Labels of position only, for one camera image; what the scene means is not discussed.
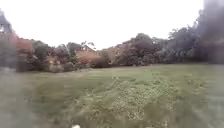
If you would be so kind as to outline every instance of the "sky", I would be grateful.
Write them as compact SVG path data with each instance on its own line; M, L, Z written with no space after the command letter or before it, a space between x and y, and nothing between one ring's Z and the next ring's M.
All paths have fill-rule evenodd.
M138 33L167 38L192 25L203 0L0 0L0 8L23 38L50 46L93 42L115 46Z

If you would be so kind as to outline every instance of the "small white object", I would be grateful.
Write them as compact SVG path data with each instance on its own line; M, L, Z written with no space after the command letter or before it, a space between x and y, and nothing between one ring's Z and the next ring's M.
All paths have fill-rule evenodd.
M72 128L81 128L79 125L72 125Z

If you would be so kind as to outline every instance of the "treeline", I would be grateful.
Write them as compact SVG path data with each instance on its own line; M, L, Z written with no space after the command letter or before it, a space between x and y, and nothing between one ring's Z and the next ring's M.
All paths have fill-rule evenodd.
M100 51L95 51L91 42L50 47L33 40L32 49L27 50L14 48L15 45L9 40L0 40L0 65L15 67L19 71L62 72L88 67L145 66L158 63L223 64L224 6L213 1L205 5L199 14L193 26L174 29L168 39L151 38L139 33L122 44Z

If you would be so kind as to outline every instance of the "lawn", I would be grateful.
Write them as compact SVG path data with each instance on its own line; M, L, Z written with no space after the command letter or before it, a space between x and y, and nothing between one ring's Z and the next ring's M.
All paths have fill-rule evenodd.
M220 65L19 75L30 107L54 128L224 126L224 66Z

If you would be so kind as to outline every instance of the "ground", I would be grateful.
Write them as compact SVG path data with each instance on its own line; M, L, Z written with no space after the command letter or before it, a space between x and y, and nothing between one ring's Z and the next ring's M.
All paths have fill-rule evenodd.
M0 109L0 124L27 124L17 128L50 128L40 124L53 128L75 124L82 128L224 126L221 65L152 65L1 75L0 107L5 109Z

